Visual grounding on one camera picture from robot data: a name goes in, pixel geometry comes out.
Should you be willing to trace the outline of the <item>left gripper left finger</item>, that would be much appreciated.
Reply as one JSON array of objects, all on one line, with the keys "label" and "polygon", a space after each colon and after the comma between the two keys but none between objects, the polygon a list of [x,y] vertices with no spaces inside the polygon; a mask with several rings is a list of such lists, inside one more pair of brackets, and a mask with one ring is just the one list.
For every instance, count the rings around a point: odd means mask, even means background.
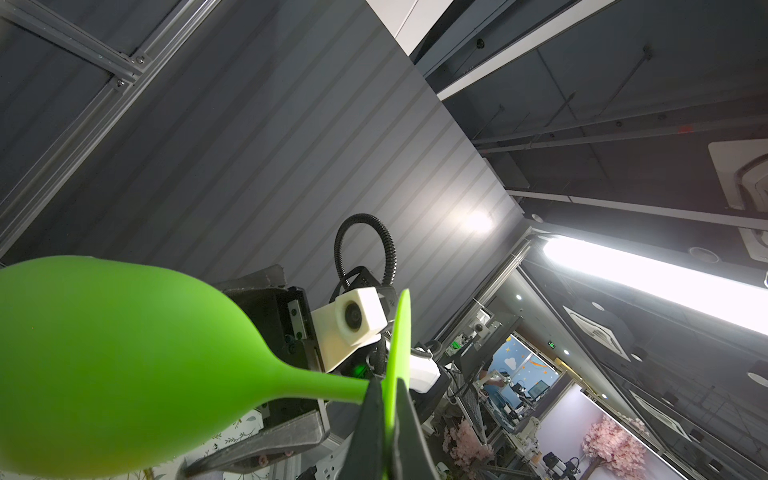
[{"label": "left gripper left finger", "polygon": [[384,405],[381,383],[369,383],[355,430],[337,476],[340,480],[379,480],[384,474]]}]

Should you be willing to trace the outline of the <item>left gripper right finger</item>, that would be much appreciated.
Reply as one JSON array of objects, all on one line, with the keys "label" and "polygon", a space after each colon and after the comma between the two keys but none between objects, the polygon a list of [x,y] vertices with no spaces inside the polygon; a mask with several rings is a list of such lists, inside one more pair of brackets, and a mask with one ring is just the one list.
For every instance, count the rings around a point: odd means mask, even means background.
[{"label": "left gripper right finger", "polygon": [[391,440],[391,478],[395,480],[442,479],[432,459],[408,388],[396,384],[395,423]]}]

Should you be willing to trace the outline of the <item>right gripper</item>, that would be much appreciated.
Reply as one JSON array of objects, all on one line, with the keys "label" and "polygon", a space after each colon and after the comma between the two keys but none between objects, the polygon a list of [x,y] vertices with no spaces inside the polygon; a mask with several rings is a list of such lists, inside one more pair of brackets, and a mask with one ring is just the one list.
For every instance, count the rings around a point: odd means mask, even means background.
[{"label": "right gripper", "polygon": [[321,370],[304,290],[288,284],[280,265],[217,282],[215,288],[238,313],[226,317],[222,327],[216,385],[230,414],[268,410],[269,428],[184,462],[183,479],[253,473],[320,445],[330,434],[324,402],[297,394],[308,384],[303,373]]}]

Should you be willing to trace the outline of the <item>green wine glass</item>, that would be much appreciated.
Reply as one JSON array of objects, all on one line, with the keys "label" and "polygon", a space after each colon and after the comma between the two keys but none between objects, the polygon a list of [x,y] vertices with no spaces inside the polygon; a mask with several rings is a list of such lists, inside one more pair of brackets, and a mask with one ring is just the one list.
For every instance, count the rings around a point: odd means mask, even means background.
[{"label": "green wine glass", "polygon": [[261,404],[288,398],[379,410],[387,460],[406,358],[378,383],[291,366],[224,293],[164,268],[54,256],[1,272],[1,466],[90,479],[169,461]]}]

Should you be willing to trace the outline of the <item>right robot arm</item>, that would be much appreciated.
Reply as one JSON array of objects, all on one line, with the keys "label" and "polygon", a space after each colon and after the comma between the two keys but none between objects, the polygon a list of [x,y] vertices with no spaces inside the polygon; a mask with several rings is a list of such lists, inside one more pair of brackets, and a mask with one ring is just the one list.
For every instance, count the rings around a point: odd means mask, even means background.
[{"label": "right robot arm", "polygon": [[279,399],[304,398],[358,403],[353,434],[312,473],[324,479],[436,479],[410,395],[411,300],[396,292],[386,269],[376,287],[349,288],[312,314],[325,366],[350,357],[353,348],[375,349],[367,379],[303,369],[277,375],[271,387]]}]

